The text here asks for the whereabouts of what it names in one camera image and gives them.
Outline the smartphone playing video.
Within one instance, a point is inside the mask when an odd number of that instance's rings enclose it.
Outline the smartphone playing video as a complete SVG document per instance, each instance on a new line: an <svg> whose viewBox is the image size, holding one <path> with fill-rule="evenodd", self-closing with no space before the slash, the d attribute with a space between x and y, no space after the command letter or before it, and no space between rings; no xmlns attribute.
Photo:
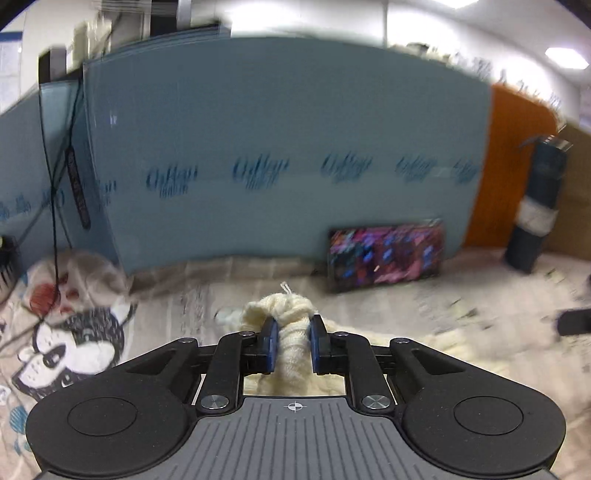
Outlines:
<svg viewBox="0 0 591 480"><path fill-rule="evenodd" d="M339 292L408 283L440 274L445 227L439 220L348 227L329 232L328 276Z"/></svg>

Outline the cream knitted sweater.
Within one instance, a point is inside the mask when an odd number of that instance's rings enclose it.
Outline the cream knitted sweater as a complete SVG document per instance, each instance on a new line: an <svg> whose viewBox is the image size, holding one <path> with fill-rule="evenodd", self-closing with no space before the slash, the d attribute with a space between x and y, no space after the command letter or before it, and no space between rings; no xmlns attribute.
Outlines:
<svg viewBox="0 0 591 480"><path fill-rule="evenodd" d="M409 337L439 350L448 349L453 338L427 329L425 309L408 287L331 294L314 279L283 284L216 282L211 286L211 313L217 331L256 331L269 317L279 324L279 358L273 374L252 375L245 380L245 392L253 395L331 396L345 392L341 377L312 372L308 340L311 314L321 314L331 332L360 334L374 345L385 346L394 337Z"/></svg>

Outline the light blue printed board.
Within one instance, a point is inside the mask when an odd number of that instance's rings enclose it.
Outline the light blue printed board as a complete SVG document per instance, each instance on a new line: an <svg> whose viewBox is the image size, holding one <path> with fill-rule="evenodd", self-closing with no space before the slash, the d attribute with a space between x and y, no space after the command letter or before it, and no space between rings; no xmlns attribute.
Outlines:
<svg viewBox="0 0 591 480"><path fill-rule="evenodd" d="M394 51L168 37L90 63L91 155L128 272L245 255L324 260L329 230L440 219L455 254L492 90Z"/></svg>

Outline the brown cardboard board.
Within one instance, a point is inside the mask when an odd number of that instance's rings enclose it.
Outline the brown cardboard board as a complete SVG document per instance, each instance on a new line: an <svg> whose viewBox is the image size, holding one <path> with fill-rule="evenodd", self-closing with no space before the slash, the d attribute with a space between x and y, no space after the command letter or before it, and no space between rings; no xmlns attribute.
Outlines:
<svg viewBox="0 0 591 480"><path fill-rule="evenodd" d="M568 162L558 200L558 215L546 241L550 251L590 260L591 149L590 133L567 123L560 137L569 141Z"/></svg>

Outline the striped cartoon bed sheet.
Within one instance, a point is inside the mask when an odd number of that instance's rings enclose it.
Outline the striped cartoon bed sheet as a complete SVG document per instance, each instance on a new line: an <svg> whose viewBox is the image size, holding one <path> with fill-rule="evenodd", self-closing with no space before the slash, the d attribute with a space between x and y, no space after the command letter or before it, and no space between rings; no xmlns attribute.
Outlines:
<svg viewBox="0 0 591 480"><path fill-rule="evenodd" d="M586 479L590 339L561 337L556 320L562 311L589 306L589 274L586 261L545 254L524 275L496 251L468 250L437 278L334 293L324 275L298 260L186 262L132 276L91 254L39 262L1 308L1 475L31 479L38 472L24 434L35 401L13 378L41 354L32 344L39 315L48 321L44 344L58 349L46 381L62 386L75 361L91 372L179 337L214 344L238 329L246 304L288 287L311 301L329 330L375 344L409 337L545 393L567 420L555 473Z"/></svg>

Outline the raccoon print pillow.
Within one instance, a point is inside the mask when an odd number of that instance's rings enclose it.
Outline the raccoon print pillow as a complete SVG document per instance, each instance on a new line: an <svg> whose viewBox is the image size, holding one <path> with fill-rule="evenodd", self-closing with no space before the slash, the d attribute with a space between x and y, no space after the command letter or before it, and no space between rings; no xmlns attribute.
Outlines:
<svg viewBox="0 0 591 480"><path fill-rule="evenodd" d="M116 366L137 304L107 259L60 253L31 266L1 304L1 402L38 402Z"/></svg>

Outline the orange cardboard board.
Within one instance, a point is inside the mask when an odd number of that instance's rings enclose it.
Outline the orange cardboard board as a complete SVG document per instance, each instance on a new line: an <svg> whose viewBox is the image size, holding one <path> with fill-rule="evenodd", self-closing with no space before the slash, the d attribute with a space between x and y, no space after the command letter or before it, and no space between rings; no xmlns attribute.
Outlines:
<svg viewBox="0 0 591 480"><path fill-rule="evenodd" d="M526 142L556 133L557 121L547 106L505 86L492 87L488 148L466 247L508 245L531 167L533 147Z"/></svg>

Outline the blue board left panel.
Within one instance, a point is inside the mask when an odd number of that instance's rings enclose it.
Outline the blue board left panel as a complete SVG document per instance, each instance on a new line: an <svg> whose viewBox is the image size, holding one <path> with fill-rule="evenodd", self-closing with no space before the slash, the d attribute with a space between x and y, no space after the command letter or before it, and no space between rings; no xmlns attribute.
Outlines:
<svg viewBox="0 0 591 480"><path fill-rule="evenodd" d="M79 82L46 84L1 115L1 234L23 268L67 248L117 261Z"/></svg>

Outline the dark blue vacuum bottle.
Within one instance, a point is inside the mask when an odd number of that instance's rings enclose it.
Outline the dark blue vacuum bottle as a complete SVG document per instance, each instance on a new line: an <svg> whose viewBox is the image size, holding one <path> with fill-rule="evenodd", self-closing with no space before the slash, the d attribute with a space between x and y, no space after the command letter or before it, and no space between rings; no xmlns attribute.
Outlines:
<svg viewBox="0 0 591 480"><path fill-rule="evenodd" d="M533 272L545 239L554 228L557 204L572 144L556 136L535 137L526 192L518 206L505 262L525 274Z"/></svg>

